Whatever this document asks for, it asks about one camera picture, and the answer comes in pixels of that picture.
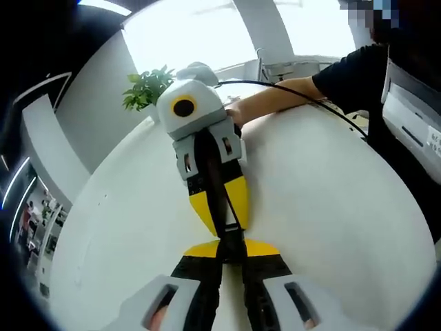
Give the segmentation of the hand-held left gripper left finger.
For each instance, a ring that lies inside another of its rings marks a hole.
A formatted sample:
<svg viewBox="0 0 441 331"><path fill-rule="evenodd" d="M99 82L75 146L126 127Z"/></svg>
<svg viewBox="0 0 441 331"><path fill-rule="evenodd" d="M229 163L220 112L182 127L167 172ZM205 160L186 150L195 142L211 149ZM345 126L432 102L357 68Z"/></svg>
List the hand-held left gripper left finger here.
<svg viewBox="0 0 441 331"><path fill-rule="evenodd" d="M104 330L211 330L219 305L219 240L184 252L170 275L160 274L124 300Z"/></svg>

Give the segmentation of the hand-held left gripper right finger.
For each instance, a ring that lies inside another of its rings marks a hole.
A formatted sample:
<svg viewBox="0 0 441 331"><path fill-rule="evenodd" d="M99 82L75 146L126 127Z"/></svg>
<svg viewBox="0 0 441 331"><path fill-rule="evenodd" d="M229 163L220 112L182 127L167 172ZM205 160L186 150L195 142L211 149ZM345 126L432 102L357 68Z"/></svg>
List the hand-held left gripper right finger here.
<svg viewBox="0 0 441 331"><path fill-rule="evenodd" d="M349 318L339 301L294 274L274 246L244 240L245 305L253 330L377 330Z"/></svg>

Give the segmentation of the person's right hand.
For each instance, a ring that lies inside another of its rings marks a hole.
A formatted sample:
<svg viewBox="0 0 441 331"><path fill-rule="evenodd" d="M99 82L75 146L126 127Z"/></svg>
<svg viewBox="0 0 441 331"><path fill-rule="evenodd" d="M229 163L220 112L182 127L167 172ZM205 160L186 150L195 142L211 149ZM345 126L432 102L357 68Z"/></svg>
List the person's right hand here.
<svg viewBox="0 0 441 331"><path fill-rule="evenodd" d="M231 103L231 104L225 106L225 110L227 112L227 115L233 119L234 124L237 127L242 128L244 125L244 120L242 117L242 113L241 113L239 104L236 102Z"/></svg>

